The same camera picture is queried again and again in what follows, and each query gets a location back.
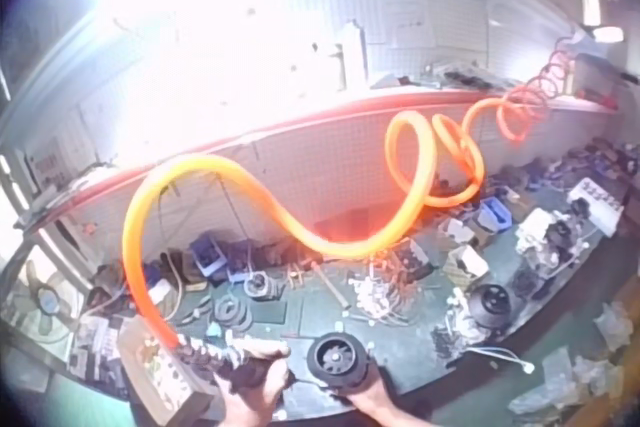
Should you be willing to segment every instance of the workbench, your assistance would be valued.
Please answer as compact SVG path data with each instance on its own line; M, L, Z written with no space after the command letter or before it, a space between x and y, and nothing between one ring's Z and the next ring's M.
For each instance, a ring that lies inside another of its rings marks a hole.
M625 189L618 183L596 175L592 175L592 178L613 192L615 197L621 199L624 195ZM545 210L564 211L568 208L566 193L542 189L531 195L537 206ZM594 226L587 222L585 232L590 232L593 228ZM483 283L506 285L520 266L522 257L515 251L516 229L517 225L514 225L508 231L498 234L482 251L482 257L490 266L490 273L483 279ZM412 238L429 255L432 262L441 267L444 264L445 254L436 247L435 234L435 227L427 226L412 235ZM563 289L602 238L599 231L589 237L589 247L579 256L572 268L564 269L557 276L548 295L541 300L529 301L526 305L514 306L514 310L519 311L519 314L504 334L496 339L496 345L526 325ZM358 311L355 307L355 292L347 283L347 272L351 271L356 276L364 277L365 266L358 266L353 262L332 262L323 265L323 270L331 282L351 302L351 310ZM455 369L450 361L437 356L431 337L432 330L443 323L447 311L446 299L451 296L453 287L454 285L442 270L436 269L431 275L418 282L415 303L412 307L414 320L410 326L398 327L380 323L370 326L361 320L344 318L341 306L324 283L317 275L309 274L305 278L304 288L294 290L287 287L282 295L281 300L287 302L284 325L254 323L247 334L256 338L277 340L282 339L282 334L287 337L298 336L299 338L285 339L292 351L289 367L298 379L313 381L306 364L307 351L313 343L313 338L335 331L336 323L342 322L345 332L356 336L363 345L372 343L373 355L377 362L388 372L395 391L402 395L444 377ZM208 292L187 294L175 318L188 314L203 295L211 294L215 299L227 294L229 289L229 284L223 284ZM238 297L244 296L240 284L232 287L231 292ZM258 303L251 300L248 302L252 309L260 308ZM178 330L201 338L206 328L207 320L201 318ZM286 418L289 420L318 418L350 410L348 404L323 392L311 383L296 383L287 389L283 394L281 408L286 411ZM219 420L221 416L219 407L213 406L203 418Z

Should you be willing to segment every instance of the power strip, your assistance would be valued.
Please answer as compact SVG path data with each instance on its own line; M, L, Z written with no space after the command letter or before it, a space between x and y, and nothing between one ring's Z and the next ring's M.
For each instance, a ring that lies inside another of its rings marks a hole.
M569 203L584 199L589 204L589 220L607 237L613 237L622 216L622 204L589 177L576 185L567 199Z

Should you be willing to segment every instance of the coiled hose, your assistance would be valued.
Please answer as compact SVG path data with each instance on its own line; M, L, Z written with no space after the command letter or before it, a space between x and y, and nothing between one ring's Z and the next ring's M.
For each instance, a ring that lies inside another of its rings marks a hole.
M406 192L402 205L393 218L380 231L366 240L356 242L330 242L302 225L293 217L255 177L236 162L218 155L177 156L153 169L133 196L125 217L122 251L124 269L134 301L141 315L150 323L164 344L173 349L178 346L178 336L153 305L147 292L142 270L142 233L155 199L160 192L178 177L194 171L211 171L238 184L280 226L310 249L332 257L358 259L387 248L398 241L415 222L424 205L448 208L469 201L480 190L485 176L484 160L480 149L471 138L471 125L478 114L486 109L497 109L498 127L509 140L524 140L536 120L548 116L548 100L557 97L560 89L557 81L566 78L569 56L558 49L551 54L549 63L540 74L523 86L518 86L502 98L490 98L475 103L466 113L462 125L451 118L436 114L432 126L427 119L415 111L403 111L391 120L385 136L385 159L396 183ZM511 114L521 124L514 132L507 124ZM414 178L409 182L398 166L397 143L403 127L410 126L418 139L418 160ZM460 193L450 197L429 194L433 185L437 164L438 136L458 166L469 177L469 185Z

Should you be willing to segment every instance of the plastic bag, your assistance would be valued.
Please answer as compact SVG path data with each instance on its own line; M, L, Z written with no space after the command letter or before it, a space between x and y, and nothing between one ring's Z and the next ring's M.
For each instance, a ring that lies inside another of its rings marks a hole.
M573 377L571 358L566 347L561 347L542 361L544 384L550 401L558 409L580 402L580 388Z
M562 409L581 401L580 386L574 379L571 358L566 347L553 351L542 361L544 384L525 392L509 403L509 410L522 415L554 405Z
M517 415L531 414L549 406L551 406L551 398L545 384L531 389L509 402L509 410Z
M594 322L611 352L631 342L633 323L621 303L613 302L610 306L603 304L602 315Z
M573 372L580 383L589 386L595 397L609 394L610 398L616 399L622 394L622 367L616 367L608 360L592 361L578 356Z

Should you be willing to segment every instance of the hand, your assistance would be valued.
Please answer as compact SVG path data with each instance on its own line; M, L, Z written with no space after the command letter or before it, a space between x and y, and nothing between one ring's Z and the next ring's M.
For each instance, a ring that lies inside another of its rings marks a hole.
M388 417L396 408L389 397L375 360L369 363L367 377L358 387L357 392L345 394L345 397L360 412L382 424L384 422L380 420Z
M233 346L246 350L257 359L273 360L264 383L256 388L240 388L231 393L228 380L216 376L226 408L220 427L264 427L271 422L273 410L289 378L286 357L291 350L275 340L239 339Z

